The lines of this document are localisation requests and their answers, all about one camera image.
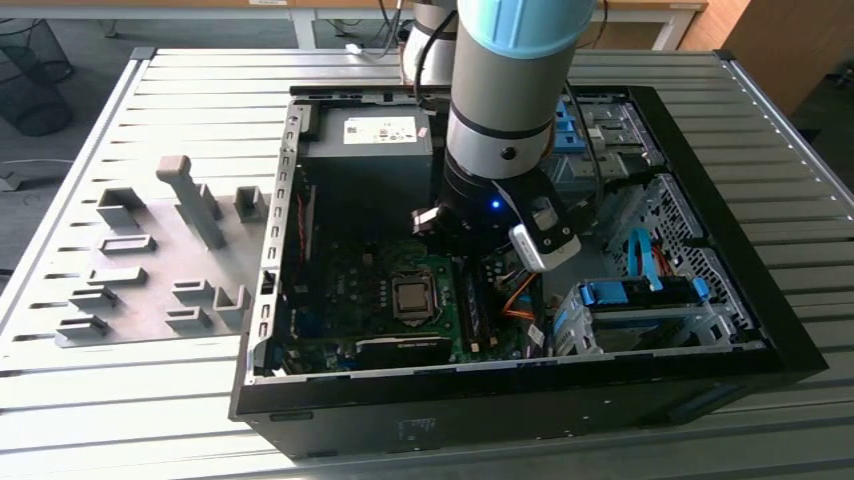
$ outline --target light blue robot arm cap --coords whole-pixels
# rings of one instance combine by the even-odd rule
[[[597,0],[461,0],[459,18],[498,55],[529,60],[558,53],[587,28]]]

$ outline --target aluminum slotted table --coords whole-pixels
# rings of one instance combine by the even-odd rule
[[[0,299],[0,475],[853,478],[854,201],[738,63],[712,53],[579,52],[571,76],[658,88],[830,364],[800,385],[681,428],[294,465],[227,419],[236,335],[55,345],[104,233],[103,189],[168,200],[151,178],[180,152],[215,195],[247,183],[270,193],[290,86],[395,84],[399,72],[397,57],[338,50],[138,50]]]

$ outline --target green circuit board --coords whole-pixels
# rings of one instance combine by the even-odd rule
[[[366,338],[437,336],[453,341],[449,363],[514,358],[522,348],[522,326],[515,320],[497,322],[495,345],[474,352],[465,340],[465,315],[458,306],[454,260],[433,255],[415,240],[377,245],[331,243],[323,250],[323,297],[313,311],[303,311],[302,324],[313,326],[299,342],[305,373],[346,371],[355,344]],[[490,276],[502,273],[491,264]],[[430,282],[433,315],[423,322],[395,318],[393,285],[407,279]]]

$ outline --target floor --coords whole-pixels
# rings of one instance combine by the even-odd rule
[[[0,162],[18,159],[74,160],[90,134],[127,59],[136,46],[172,48],[295,48],[290,22],[250,21],[122,21],[120,36],[106,39],[95,21],[51,21],[54,31],[76,67],[75,76],[60,85],[75,112],[72,125],[62,132],[28,138],[0,122]],[[379,21],[346,26],[351,38],[337,37],[331,24],[318,22],[318,46],[343,48],[346,43],[379,46]],[[816,89],[794,116],[798,128],[820,129],[814,146],[838,175],[854,185],[854,87],[837,90],[828,81]],[[30,238],[56,194],[68,165],[40,162],[16,165],[27,178],[18,192],[0,193],[0,269],[15,268]],[[0,291],[7,278],[0,276]]]

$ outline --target blue cable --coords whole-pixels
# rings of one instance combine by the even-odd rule
[[[638,247],[641,247],[643,271],[638,268]],[[643,275],[650,280],[653,291],[665,289],[662,281],[658,279],[658,272],[655,271],[653,239],[650,237],[650,231],[645,228],[633,229],[629,236],[629,276],[635,277],[638,275]]]

